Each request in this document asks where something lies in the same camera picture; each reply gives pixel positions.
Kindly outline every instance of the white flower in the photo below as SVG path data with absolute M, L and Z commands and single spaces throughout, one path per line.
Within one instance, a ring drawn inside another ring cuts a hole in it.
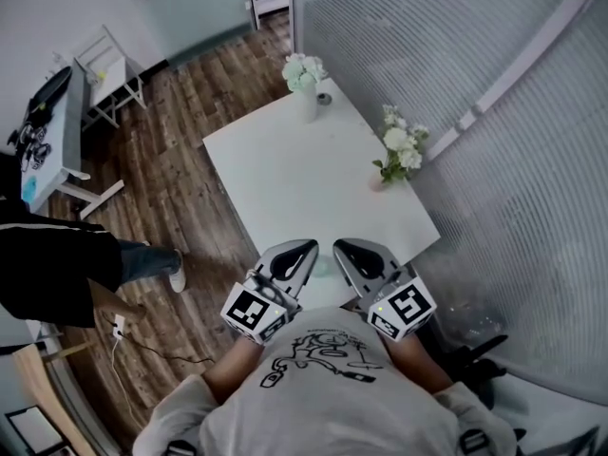
M 305 72 L 300 76 L 300 88 L 304 88 L 316 83 L 316 79 L 310 72 Z
M 394 126 L 389 128 L 384 136 L 384 144 L 390 150 L 403 150 L 409 148 L 409 144 L 413 138 L 408 135 L 408 132 L 403 128 Z
M 430 135 L 430 131 L 428 130 L 428 128 L 418 123 L 411 128 L 409 133 L 411 133 L 411 135 L 413 135 L 417 139 L 421 140 L 428 138 L 428 136 Z
M 327 71 L 323 68 L 323 61 L 318 57 L 308 56 L 302 61 L 302 65 L 309 72 L 317 83 L 320 83 L 327 76 Z
M 399 162 L 406 169 L 420 169 L 422 156 L 415 148 L 407 148 L 399 152 Z
M 399 113 L 399 110 L 396 106 L 393 106 L 392 104 L 383 104 L 382 105 L 382 109 L 384 110 L 384 114 L 392 114 L 392 115 L 396 115 Z
M 285 61 L 287 61 L 288 63 L 298 62 L 298 63 L 302 64 L 302 61 L 304 61 L 305 57 L 306 56 L 304 54 L 292 54 L 291 56 L 287 56 L 285 58 Z
M 386 126 L 395 126 L 397 125 L 397 115 L 394 113 L 387 113 L 384 116 L 384 123 Z
M 304 72 L 304 66 L 299 61 L 288 61 L 283 67 L 283 78 L 288 82 L 292 79 L 299 78 Z
M 301 86 L 300 86 L 300 78 L 292 78 L 291 80 L 287 80 L 287 87 L 289 88 L 290 91 L 298 91 Z

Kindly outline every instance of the door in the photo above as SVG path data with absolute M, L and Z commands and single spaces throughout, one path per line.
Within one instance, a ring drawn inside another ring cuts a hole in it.
M 169 61 L 204 52 L 254 28 L 250 0 L 134 0 Z

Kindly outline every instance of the flower vase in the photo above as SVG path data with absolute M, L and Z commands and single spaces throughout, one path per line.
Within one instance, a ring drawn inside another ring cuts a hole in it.
M 297 101 L 297 112 L 304 124 L 314 122 L 318 114 L 318 103 L 316 102 L 316 83 L 308 83 L 294 93 Z
M 380 174 L 380 171 L 374 171 L 370 177 L 370 180 L 368 181 L 368 186 L 370 187 L 370 190 L 374 193 L 380 193 L 384 191 L 387 187 L 389 187 L 389 183 L 382 182 L 382 180 L 383 178 L 382 174 Z

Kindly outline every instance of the black cable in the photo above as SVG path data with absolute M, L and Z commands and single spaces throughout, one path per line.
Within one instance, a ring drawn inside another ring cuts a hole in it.
M 112 325 L 114 328 L 118 328 L 118 326 L 113 323 L 112 321 L 110 321 L 104 313 L 102 313 L 102 318 L 105 319 L 105 321 L 107 321 L 110 325 Z M 133 343 L 135 346 L 143 348 L 144 350 L 150 350 L 151 352 L 155 353 L 157 356 L 159 356 L 160 358 L 163 358 L 165 360 L 181 360 L 181 361 L 185 361 L 186 363 L 192 363 L 194 365 L 197 365 L 198 363 L 203 363 L 205 361 L 211 361 L 213 363 L 216 363 L 213 358 L 202 358 L 201 360 L 189 360 L 188 358 L 184 358 L 183 356 L 167 356 L 165 354 L 159 353 L 158 351 L 154 350 L 154 348 L 150 348 L 149 346 L 145 346 L 142 343 L 140 343 L 139 341 L 135 341 L 133 338 L 128 337 L 126 334 L 124 334 L 123 332 L 118 331 L 117 332 L 120 336 L 123 337 L 123 339 L 126 339 L 128 342 Z

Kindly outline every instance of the white vase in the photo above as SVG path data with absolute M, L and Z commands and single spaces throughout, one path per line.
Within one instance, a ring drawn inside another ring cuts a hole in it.
M 316 83 L 310 83 L 294 93 L 297 101 L 297 112 L 304 124 L 314 122 L 318 114 L 316 102 Z

